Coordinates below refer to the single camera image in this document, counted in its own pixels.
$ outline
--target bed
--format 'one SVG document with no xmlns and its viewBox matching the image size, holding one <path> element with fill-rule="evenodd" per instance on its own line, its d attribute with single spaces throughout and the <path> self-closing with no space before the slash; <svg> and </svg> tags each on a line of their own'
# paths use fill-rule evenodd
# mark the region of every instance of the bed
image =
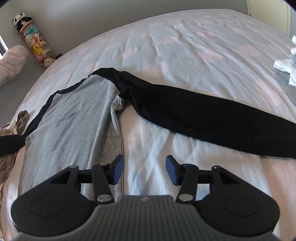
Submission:
<svg viewBox="0 0 296 241">
<path fill-rule="evenodd" d="M 30 122 L 56 90 L 98 68 L 114 67 L 151 83 L 235 100 L 296 122 L 296 106 L 273 68 L 274 61 L 286 59 L 292 47 L 287 36 L 233 10 L 164 14 L 113 29 L 69 51 L 42 74 L 16 113 L 28 110 Z M 139 117 L 128 103 L 118 117 L 126 160 L 125 194 L 175 198 L 178 187 L 165 171 L 169 154 L 201 169 L 221 165 L 277 201 L 281 217 L 276 236 L 283 241 L 296 236 L 293 159 L 248 154 L 170 132 Z M 9 208 L 17 197 L 24 151 L 18 152 L 3 190 L 0 222 L 6 241 L 16 235 Z M 200 185 L 197 199 L 208 193 L 208 185 Z"/>
</svg>

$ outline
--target folded clothing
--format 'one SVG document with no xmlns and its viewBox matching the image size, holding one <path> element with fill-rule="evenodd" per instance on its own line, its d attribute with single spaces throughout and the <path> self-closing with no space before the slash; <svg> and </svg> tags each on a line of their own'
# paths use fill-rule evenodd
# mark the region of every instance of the folded clothing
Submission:
<svg viewBox="0 0 296 241">
<path fill-rule="evenodd" d="M 291 54 L 294 56 L 296 55 L 296 47 L 291 49 Z"/>
<path fill-rule="evenodd" d="M 296 36 L 295 35 L 292 37 L 292 42 L 294 45 L 296 45 Z"/>
<path fill-rule="evenodd" d="M 296 67 L 296 57 L 295 57 L 294 55 L 292 55 L 292 54 L 289 54 L 289 57 L 291 58 L 290 63 L 291 63 L 294 67 Z"/>
<path fill-rule="evenodd" d="M 290 59 L 275 61 L 274 68 L 289 73 L 289 85 L 296 87 L 296 68 L 291 64 Z"/>
</svg>

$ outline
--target black sleeve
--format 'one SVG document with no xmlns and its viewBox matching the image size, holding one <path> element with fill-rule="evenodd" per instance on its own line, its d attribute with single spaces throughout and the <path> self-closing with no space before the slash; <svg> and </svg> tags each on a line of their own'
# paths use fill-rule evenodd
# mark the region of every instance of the black sleeve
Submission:
<svg viewBox="0 0 296 241">
<path fill-rule="evenodd" d="M 0 137 L 0 156 L 17 152 L 25 145 L 25 139 L 20 135 Z"/>
<path fill-rule="evenodd" d="M 296 124 L 236 101 L 150 84 L 125 71 L 99 69 L 144 119 L 171 131 L 262 156 L 296 158 Z"/>
</svg>

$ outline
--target metal screw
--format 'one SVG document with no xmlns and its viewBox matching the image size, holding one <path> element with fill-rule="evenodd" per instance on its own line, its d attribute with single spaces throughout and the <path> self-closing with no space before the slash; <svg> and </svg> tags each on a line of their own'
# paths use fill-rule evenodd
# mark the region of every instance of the metal screw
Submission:
<svg viewBox="0 0 296 241">
<path fill-rule="evenodd" d="M 101 194 L 96 198 L 99 202 L 109 202 L 112 197 L 108 194 Z"/>
<path fill-rule="evenodd" d="M 178 198 L 183 202 L 188 202 L 193 200 L 193 196 L 188 193 L 181 194 L 179 195 Z"/>
<path fill-rule="evenodd" d="M 148 198 L 148 197 L 142 197 L 141 200 L 142 200 L 143 202 L 146 202 L 146 201 L 149 200 L 149 198 Z"/>
</svg>

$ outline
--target white wall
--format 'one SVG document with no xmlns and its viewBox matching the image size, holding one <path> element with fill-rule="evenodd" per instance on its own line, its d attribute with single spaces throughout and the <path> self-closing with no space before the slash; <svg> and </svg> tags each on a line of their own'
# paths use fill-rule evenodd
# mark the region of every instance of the white wall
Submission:
<svg viewBox="0 0 296 241">
<path fill-rule="evenodd" d="M 26 46 L 12 23 L 12 18 L 21 11 L 15 4 L 15 0 L 10 0 L 0 8 L 0 35 L 8 48 L 15 45 Z M 0 88 L 0 126 L 11 121 L 20 103 L 43 71 L 34 56 L 30 55 L 21 74 Z"/>
<path fill-rule="evenodd" d="M 0 8 L 0 35 L 8 48 L 24 45 L 12 23 L 23 11 L 31 16 L 55 55 L 140 19 L 188 9 L 226 8 L 248 14 L 247 0 L 9 0 Z M 24 71 L 0 88 L 0 126 L 13 117 L 43 73 L 33 55 Z"/>
<path fill-rule="evenodd" d="M 247 0 L 10 0 L 31 16 L 53 50 L 83 42 L 140 19 L 188 9 L 229 8 L 245 14 Z"/>
</svg>

